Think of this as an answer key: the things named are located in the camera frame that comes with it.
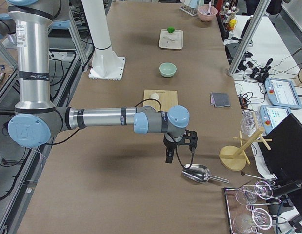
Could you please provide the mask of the mint green bowl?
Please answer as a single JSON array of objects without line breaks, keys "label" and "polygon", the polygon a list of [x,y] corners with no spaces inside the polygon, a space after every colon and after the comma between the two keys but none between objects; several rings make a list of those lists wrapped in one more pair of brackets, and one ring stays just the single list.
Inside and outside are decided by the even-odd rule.
[{"label": "mint green bowl", "polygon": [[159,72],[165,78],[172,77],[176,73],[176,71],[177,71],[176,65],[170,62],[162,63],[159,66]]}]

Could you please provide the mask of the pink bowl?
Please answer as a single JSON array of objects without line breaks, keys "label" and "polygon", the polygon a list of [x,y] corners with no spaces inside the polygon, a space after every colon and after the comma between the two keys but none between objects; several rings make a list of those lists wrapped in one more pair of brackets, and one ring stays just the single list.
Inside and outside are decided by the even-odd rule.
[{"label": "pink bowl", "polygon": [[198,8],[199,19],[203,22],[210,22],[216,17],[218,13],[217,9],[213,6],[209,9],[209,6],[204,5]]}]

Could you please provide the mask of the metal scoop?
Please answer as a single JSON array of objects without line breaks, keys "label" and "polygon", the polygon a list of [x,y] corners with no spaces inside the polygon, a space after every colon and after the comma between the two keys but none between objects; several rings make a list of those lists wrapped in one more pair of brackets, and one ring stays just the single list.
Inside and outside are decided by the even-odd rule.
[{"label": "metal scoop", "polygon": [[228,179],[211,175],[210,169],[207,166],[201,164],[192,164],[189,168],[183,168],[182,174],[185,177],[198,183],[205,183],[210,180],[223,182],[227,184],[230,182]]}]

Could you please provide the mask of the bamboo cutting board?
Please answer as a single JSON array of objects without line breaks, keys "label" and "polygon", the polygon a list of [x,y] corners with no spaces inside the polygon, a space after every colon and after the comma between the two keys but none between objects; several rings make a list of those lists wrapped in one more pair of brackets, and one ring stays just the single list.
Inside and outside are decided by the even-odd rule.
[{"label": "bamboo cutting board", "polygon": [[[151,99],[152,93],[158,93],[159,100]],[[178,105],[178,92],[174,90],[144,90],[143,100],[146,100],[143,106],[152,106],[157,111],[168,111],[171,107]]]}]

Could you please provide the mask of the folded grey cloth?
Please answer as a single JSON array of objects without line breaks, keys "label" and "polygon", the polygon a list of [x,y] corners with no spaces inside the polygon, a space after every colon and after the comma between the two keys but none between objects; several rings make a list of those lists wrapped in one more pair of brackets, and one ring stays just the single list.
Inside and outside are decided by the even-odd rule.
[{"label": "folded grey cloth", "polygon": [[227,93],[210,93],[210,103],[214,107],[229,107],[231,106],[229,95]]}]

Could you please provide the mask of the wooden mug tree stand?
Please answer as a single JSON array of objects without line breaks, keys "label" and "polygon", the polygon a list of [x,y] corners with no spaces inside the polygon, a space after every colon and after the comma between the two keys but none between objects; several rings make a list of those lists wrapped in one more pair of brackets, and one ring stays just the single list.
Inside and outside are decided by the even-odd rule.
[{"label": "wooden mug tree stand", "polygon": [[221,148],[219,158],[222,165],[232,171],[241,171],[246,165],[250,165],[250,160],[245,150],[254,142],[263,143],[268,150],[271,150],[268,143],[272,142],[273,139],[263,138],[263,132],[264,128],[258,127],[248,139],[242,137],[237,138],[237,140],[240,141],[240,147],[228,145]]}]

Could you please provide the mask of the clear glass cup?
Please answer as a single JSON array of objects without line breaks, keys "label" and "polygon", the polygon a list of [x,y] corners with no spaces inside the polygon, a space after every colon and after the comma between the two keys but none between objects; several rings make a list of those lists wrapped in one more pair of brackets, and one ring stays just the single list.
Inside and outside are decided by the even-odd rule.
[{"label": "clear glass cup", "polygon": [[262,126],[259,113],[257,111],[244,112],[242,114],[240,125],[242,133],[252,135],[259,127]]}]

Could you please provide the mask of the cream rabbit print tray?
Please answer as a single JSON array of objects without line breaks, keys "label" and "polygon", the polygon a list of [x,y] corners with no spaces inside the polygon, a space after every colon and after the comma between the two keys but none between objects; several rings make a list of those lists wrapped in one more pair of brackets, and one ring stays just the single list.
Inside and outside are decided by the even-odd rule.
[{"label": "cream rabbit print tray", "polygon": [[158,47],[181,50],[183,48],[183,31],[176,29],[173,33],[169,33],[167,29],[161,29]]}]

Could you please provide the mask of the lower teach pendant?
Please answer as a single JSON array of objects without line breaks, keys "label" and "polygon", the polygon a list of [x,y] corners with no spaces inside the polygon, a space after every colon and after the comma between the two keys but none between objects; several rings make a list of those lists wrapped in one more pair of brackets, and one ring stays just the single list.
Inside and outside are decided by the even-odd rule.
[{"label": "lower teach pendant", "polygon": [[291,110],[288,107],[262,105],[260,107],[260,118],[265,129],[265,133],[270,133],[290,113]]}]

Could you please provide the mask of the teach pendant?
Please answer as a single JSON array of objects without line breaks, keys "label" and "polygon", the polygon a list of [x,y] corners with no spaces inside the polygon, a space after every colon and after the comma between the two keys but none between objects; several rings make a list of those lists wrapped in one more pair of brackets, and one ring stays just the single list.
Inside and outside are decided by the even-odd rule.
[{"label": "teach pendant", "polygon": [[299,110],[302,104],[290,80],[267,78],[264,83],[268,99],[272,105],[284,106],[290,109]]},{"label": "teach pendant", "polygon": [[260,118],[265,129],[265,133],[270,133],[290,113],[291,110],[288,107],[262,105],[260,107]]}]

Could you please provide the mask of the green lime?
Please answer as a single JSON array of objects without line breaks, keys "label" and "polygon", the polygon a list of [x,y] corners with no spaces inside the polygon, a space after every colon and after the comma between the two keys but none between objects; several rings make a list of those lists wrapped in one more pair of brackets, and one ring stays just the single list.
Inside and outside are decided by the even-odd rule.
[{"label": "green lime", "polygon": [[167,28],[168,33],[173,33],[175,31],[174,27],[168,27]]}]

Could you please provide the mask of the black monitor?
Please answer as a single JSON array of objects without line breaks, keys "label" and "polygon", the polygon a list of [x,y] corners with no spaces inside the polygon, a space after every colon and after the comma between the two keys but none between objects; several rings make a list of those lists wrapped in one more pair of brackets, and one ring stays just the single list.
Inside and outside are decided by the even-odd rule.
[{"label": "black monitor", "polygon": [[271,150],[263,143],[259,148],[270,173],[278,180],[302,180],[302,124],[289,114],[265,138]]}]

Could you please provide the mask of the upper teach pendant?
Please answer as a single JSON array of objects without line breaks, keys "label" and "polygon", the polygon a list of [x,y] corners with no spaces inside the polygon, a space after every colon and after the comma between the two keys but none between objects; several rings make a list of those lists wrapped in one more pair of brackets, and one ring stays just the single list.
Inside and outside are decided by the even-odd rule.
[{"label": "upper teach pendant", "polygon": [[284,106],[290,109],[299,110],[302,104],[290,80],[267,78],[264,83],[268,99],[272,105]]}]

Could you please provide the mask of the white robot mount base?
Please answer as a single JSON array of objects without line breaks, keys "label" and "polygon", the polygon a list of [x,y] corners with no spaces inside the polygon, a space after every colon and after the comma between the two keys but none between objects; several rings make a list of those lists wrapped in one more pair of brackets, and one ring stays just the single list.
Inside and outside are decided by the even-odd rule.
[{"label": "white robot mount base", "polygon": [[95,48],[89,78],[121,80],[125,57],[117,56],[112,49],[103,1],[83,0],[82,5]]}]

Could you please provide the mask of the aluminium frame post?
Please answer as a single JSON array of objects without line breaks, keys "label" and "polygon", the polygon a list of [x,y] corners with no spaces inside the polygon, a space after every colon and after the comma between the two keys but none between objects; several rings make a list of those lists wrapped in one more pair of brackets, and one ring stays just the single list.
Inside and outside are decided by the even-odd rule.
[{"label": "aluminium frame post", "polygon": [[231,62],[231,65],[228,69],[228,75],[233,76],[238,68],[238,65],[240,61],[242,60],[242,57],[246,51],[246,48],[248,44],[250,43],[264,13],[266,12],[266,9],[268,8],[271,0],[260,0],[259,5],[252,17],[252,20],[250,21],[250,24],[244,34],[244,37],[242,41],[240,42],[240,45],[237,49],[237,52]]}]

